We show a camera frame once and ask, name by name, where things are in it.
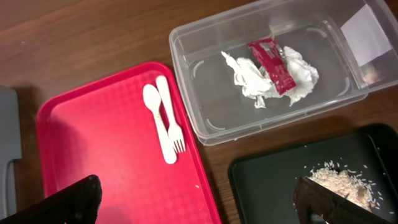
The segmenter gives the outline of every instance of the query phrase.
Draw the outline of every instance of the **red tray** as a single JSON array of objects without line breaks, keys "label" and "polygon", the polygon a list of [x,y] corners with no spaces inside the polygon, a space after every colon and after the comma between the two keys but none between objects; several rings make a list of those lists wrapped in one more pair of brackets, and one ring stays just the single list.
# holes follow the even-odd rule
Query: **red tray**
[{"label": "red tray", "polygon": [[[165,163],[142,89],[165,75],[187,151]],[[172,72],[147,62],[56,96],[37,115],[46,197],[96,174],[97,223],[221,223]]]}]

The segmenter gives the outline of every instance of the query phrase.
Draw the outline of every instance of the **clear plastic container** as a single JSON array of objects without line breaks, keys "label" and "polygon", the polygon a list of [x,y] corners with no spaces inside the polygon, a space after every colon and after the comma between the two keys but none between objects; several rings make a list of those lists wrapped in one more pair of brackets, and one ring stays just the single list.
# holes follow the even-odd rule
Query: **clear plastic container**
[{"label": "clear plastic container", "polygon": [[[292,106],[285,96],[255,109],[220,53],[256,62],[246,43],[270,36],[300,52],[320,78]],[[170,47],[183,102],[206,145],[332,110],[398,83],[398,23],[383,0],[258,1],[174,29]]]}]

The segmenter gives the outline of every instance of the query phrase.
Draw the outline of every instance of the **white label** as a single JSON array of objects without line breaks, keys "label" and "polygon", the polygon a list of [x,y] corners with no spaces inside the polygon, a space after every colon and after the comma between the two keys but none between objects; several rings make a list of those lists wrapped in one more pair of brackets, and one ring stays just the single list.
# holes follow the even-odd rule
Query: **white label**
[{"label": "white label", "polygon": [[359,66],[391,50],[391,44],[370,7],[366,4],[341,30]]}]

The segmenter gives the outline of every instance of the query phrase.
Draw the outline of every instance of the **black object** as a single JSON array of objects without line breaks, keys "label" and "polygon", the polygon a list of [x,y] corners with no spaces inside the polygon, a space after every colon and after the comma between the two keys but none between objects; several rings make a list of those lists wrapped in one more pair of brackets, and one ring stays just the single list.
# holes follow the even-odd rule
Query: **black object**
[{"label": "black object", "polygon": [[313,214],[333,224],[390,224],[308,178],[298,179],[293,201],[301,224],[313,224]]},{"label": "black object", "polygon": [[337,169],[356,170],[361,179],[377,183],[373,196],[380,210],[373,208],[373,214],[398,223],[397,149],[395,131],[372,124],[344,136],[239,158],[229,167],[229,181],[241,223],[299,223],[292,200],[297,179],[331,160]]},{"label": "black object", "polygon": [[94,224],[101,198],[100,179],[90,175],[0,224]]}]

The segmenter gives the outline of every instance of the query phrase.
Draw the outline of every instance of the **black tray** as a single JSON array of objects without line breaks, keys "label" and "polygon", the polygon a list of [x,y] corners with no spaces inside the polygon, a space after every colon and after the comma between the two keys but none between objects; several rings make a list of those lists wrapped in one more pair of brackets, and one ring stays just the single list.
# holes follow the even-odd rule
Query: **black tray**
[{"label": "black tray", "polygon": [[241,222],[299,223],[293,205],[296,178],[332,160],[341,169],[362,171],[362,179],[377,183],[373,196],[380,210],[373,208],[372,212],[398,223],[397,149],[396,132],[384,124],[372,124],[337,138],[239,158],[230,165],[228,175]]}]

